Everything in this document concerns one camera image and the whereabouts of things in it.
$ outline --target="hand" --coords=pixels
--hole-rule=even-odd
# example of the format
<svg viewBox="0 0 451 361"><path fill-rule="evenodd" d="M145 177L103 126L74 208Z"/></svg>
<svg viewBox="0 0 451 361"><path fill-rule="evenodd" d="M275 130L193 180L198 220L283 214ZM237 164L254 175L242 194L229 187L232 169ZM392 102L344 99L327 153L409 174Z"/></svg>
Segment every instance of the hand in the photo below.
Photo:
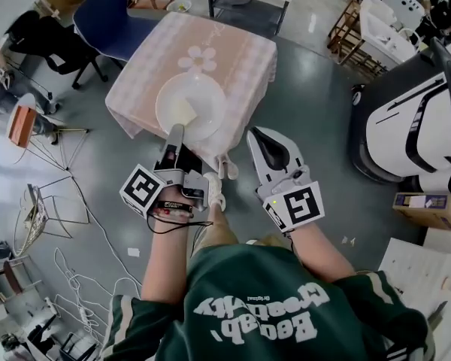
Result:
<svg viewBox="0 0 451 361"><path fill-rule="evenodd" d="M183 203L185 205L194 205L193 199L186 198L182 195L179 186L169 186L164 188L159 194L160 201L169 201Z"/></svg>

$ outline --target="flower pattern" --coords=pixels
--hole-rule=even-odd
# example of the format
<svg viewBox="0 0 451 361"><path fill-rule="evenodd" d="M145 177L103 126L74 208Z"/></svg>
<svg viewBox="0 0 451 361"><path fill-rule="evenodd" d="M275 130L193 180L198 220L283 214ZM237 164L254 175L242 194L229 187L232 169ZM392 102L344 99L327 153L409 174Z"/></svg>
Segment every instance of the flower pattern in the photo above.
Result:
<svg viewBox="0 0 451 361"><path fill-rule="evenodd" d="M187 71L202 72L213 71L217 68L217 63L212 59L216 55L216 50L213 48L206 48L204 51L198 46L192 46L187 51L189 57L181 57L177 64L181 68L187 68Z"/></svg>

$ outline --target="piece of paper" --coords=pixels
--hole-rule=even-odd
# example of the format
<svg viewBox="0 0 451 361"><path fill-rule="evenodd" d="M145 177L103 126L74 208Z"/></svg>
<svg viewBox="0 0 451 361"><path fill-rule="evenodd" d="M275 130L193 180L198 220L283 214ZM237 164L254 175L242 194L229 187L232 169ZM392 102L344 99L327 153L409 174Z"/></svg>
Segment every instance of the piece of paper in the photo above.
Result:
<svg viewBox="0 0 451 361"><path fill-rule="evenodd" d="M129 247L127 252L129 253L129 256L141 256L141 251L134 247Z"/></svg>
<svg viewBox="0 0 451 361"><path fill-rule="evenodd" d="M411 196L409 198L409 207L410 208L424 208L425 203L426 203L426 196Z"/></svg>

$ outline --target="tablecloth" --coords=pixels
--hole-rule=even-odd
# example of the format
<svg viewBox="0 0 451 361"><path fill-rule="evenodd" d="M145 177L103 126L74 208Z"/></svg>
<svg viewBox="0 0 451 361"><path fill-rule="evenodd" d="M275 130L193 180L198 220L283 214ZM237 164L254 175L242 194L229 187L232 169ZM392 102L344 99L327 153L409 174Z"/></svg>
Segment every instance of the tablecloth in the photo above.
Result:
<svg viewBox="0 0 451 361"><path fill-rule="evenodd" d="M210 137L187 147L214 170L227 161L268 84L274 81L277 47L258 35L188 14L170 13L132 55L105 99L127 134L142 129L163 138L156 118L156 98L170 78L201 71L224 90L224 120Z"/></svg>

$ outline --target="round plate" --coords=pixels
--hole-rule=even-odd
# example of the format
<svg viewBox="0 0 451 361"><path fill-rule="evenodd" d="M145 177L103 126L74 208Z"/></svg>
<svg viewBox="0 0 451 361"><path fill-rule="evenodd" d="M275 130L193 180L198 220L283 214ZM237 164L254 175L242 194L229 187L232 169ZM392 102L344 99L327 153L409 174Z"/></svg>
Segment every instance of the round plate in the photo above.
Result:
<svg viewBox="0 0 451 361"><path fill-rule="evenodd" d="M170 79L157 95L156 116L161 129L169 133L174 124L168 115L187 100L197 117L185 128L184 142L208 138L220 127L226 111L226 95L206 74L185 72Z"/></svg>

